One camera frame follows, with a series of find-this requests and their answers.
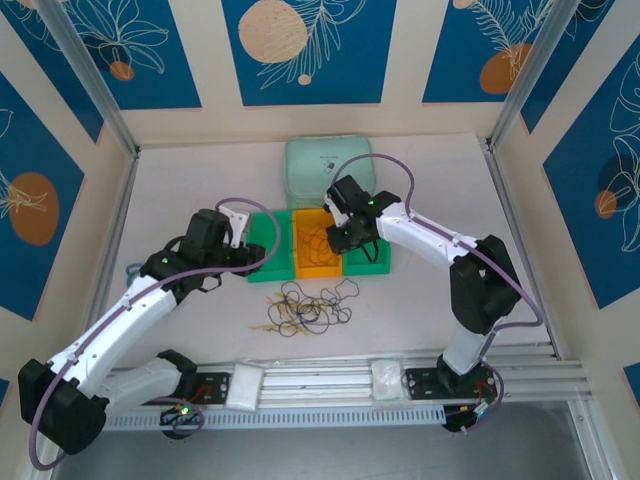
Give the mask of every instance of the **green tray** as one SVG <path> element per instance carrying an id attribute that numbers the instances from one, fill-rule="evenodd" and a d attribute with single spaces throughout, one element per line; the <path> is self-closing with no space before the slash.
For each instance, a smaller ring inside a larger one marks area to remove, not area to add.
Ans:
<path id="1" fill-rule="evenodd" d="M 369 255 L 373 258 L 373 243 L 366 247 Z M 351 275 L 384 275 L 391 271 L 391 245 L 385 240 L 378 240 L 380 255 L 378 261 L 370 263 L 361 248 L 352 250 L 344 255 L 343 274 L 345 277 Z"/>
<path id="2" fill-rule="evenodd" d="M 280 225 L 282 238 L 278 251 L 256 273 L 249 275 L 249 283 L 293 280 L 296 272 L 293 266 L 293 229 L 291 227 L 291 211 L 273 212 Z M 262 245 L 269 249 L 273 246 L 276 232 L 271 219 L 264 213 L 251 215 L 251 227 L 247 234 L 247 242 Z"/>

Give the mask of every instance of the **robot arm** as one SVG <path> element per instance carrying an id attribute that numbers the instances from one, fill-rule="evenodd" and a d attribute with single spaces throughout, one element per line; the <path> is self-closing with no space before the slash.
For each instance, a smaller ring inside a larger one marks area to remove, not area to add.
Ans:
<path id="1" fill-rule="evenodd" d="M 384 239 L 420 255 L 444 271 L 451 281 L 451 307 L 459 324 L 438 364 L 438 377 L 454 395 L 465 377 L 477 368 L 494 324 L 508 315 L 520 299 L 496 272 L 463 249 L 463 241 L 500 265 L 517 281 L 504 243 L 463 236 L 417 214 L 407 213 L 399 197 L 382 191 L 371 197 L 351 176 L 335 182 L 325 196 L 325 209 L 335 226 L 327 228 L 329 245 L 343 254 Z M 425 223 L 433 230 L 420 225 Z M 439 235 L 446 232 L 454 240 Z"/>
<path id="2" fill-rule="evenodd" d="M 243 267 L 260 261 L 265 249 L 241 241 L 249 216 L 225 207 L 200 210 L 193 215 L 186 235 L 170 241 L 151 255 L 122 298 L 84 335 L 46 365 L 30 360 L 18 375 L 22 418 L 32 423 L 45 390 L 62 368 L 72 361 L 44 410 L 39 431 L 66 453 L 78 453 L 101 432 L 110 416 L 123 413 L 161 396 L 185 398 L 195 381 L 196 365 L 172 350 L 134 370 L 107 375 L 149 327 L 171 312 L 193 290 L 213 276 L 188 276 L 153 290 L 130 305 L 130 299 L 158 281 L 175 274 L 209 267 Z M 238 275 L 246 276 L 254 270 Z M 121 306 L 123 313 L 93 339 L 81 355 L 78 346 L 95 335 Z"/>

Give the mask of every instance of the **yellow container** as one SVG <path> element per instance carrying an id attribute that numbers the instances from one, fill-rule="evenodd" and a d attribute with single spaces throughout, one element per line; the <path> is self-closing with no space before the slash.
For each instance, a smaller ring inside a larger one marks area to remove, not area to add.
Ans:
<path id="1" fill-rule="evenodd" d="M 329 248 L 326 228 L 333 216 L 321 208 L 294 210 L 293 260 L 296 278 L 341 277 L 342 256 Z"/>

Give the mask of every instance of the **white table surface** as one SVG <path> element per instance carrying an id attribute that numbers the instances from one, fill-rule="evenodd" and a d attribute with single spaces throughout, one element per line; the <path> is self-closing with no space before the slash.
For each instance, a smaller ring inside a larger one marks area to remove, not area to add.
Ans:
<path id="1" fill-rule="evenodd" d="M 460 233 L 502 238 L 523 286 L 530 291 L 482 151 L 473 134 L 371 139 L 376 152 L 406 162 L 416 177 L 412 207 Z M 183 235 L 195 212 L 213 208 L 225 197 L 254 199 L 286 208 L 283 181 L 284 143 L 246 143 L 143 150 L 116 269 L 111 304 L 126 289 L 125 268 L 144 262 L 171 238 Z M 404 197 L 408 181 L 397 166 L 376 161 L 378 189 Z M 446 347 L 456 320 L 450 308 L 449 275 L 417 255 L 395 246 L 389 275 L 351 277 L 360 296 L 345 300 L 351 321 L 325 334 L 284 338 L 250 327 L 269 324 L 267 296 L 282 282 L 249 284 L 223 275 L 211 293 L 192 293 L 154 325 L 124 356 L 120 366 L 147 362 L 173 348 L 196 363 L 241 359 L 362 355 Z M 299 283 L 309 294 L 334 287 L 342 279 Z M 508 321 L 533 321 L 524 302 Z M 549 341 L 544 327 L 512 329 L 496 344 Z"/>

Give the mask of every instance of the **mint green lid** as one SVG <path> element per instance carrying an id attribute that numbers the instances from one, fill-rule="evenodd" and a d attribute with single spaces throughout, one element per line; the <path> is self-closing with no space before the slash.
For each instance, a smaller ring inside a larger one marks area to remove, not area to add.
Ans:
<path id="1" fill-rule="evenodd" d="M 297 198 L 323 198 L 335 173 L 347 160 L 371 153 L 363 135 L 297 137 L 285 147 L 285 186 Z M 363 158 L 349 165 L 340 176 L 351 175 L 363 190 L 373 194 L 376 177 L 373 160 Z"/>

